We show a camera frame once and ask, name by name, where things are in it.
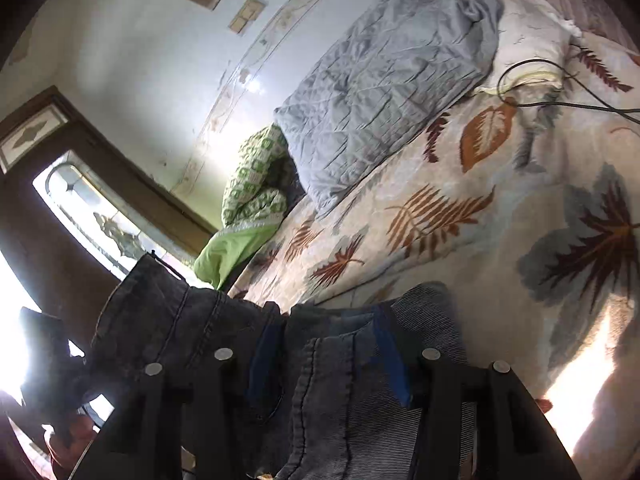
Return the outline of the leaf patterned beige blanket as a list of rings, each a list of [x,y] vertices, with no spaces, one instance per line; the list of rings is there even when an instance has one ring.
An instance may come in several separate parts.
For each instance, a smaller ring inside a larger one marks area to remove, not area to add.
[[[470,361],[510,363],[551,403],[586,479],[639,465],[639,57],[585,34],[562,90],[477,94],[332,211],[302,200],[233,285],[325,308],[439,281]],[[602,98],[613,113],[590,110]]]

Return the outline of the green patterned quilt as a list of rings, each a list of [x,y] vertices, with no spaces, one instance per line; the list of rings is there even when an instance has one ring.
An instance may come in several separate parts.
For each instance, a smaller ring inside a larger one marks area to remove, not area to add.
[[[281,129],[271,125],[247,138],[224,188],[222,229],[195,259],[195,276],[223,289],[234,270],[273,237],[303,195]]]

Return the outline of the brown wooden door frame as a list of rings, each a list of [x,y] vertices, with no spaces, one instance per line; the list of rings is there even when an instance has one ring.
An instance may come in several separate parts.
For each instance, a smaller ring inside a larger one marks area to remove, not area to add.
[[[206,221],[126,159],[50,87],[1,117],[1,250],[25,285],[59,292],[73,280],[102,289],[120,281],[70,235],[32,186],[68,151],[194,259],[212,236]]]

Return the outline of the beige wall switch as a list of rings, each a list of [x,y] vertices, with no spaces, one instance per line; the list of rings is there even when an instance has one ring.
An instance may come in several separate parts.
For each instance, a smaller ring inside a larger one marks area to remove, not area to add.
[[[229,24],[229,29],[237,35],[242,35],[244,29],[258,19],[265,7],[266,4],[262,0],[246,0]]]

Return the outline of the white floral pillow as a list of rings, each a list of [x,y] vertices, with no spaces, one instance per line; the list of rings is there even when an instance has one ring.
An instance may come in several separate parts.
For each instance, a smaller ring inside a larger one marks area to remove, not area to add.
[[[521,86],[561,88],[570,42],[582,38],[582,31],[547,1],[501,1],[492,69],[474,92],[494,96]]]

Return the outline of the stained glass door window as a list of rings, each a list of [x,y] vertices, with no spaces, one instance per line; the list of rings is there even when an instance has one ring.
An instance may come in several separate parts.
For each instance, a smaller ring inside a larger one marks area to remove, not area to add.
[[[111,274],[124,278],[145,254],[160,257],[191,285],[194,258],[160,232],[74,152],[55,159],[32,181],[62,226]]]

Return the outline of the grey denim pants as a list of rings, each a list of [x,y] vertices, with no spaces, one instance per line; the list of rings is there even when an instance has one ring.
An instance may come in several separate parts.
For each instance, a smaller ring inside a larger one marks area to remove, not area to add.
[[[25,309],[26,405],[48,425],[97,396],[122,403],[145,369],[180,376],[238,361],[231,416],[245,471],[278,479],[402,479],[420,414],[407,372],[426,348],[463,362],[447,287],[423,283],[357,309],[299,304],[282,313],[196,288],[142,258],[108,298],[90,348],[73,356],[59,318]]]

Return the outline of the grey quilted blanket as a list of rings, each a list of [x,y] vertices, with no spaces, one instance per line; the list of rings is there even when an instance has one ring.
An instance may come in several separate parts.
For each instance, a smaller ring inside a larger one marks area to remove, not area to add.
[[[502,0],[376,0],[274,112],[299,181],[325,216],[482,82]]]

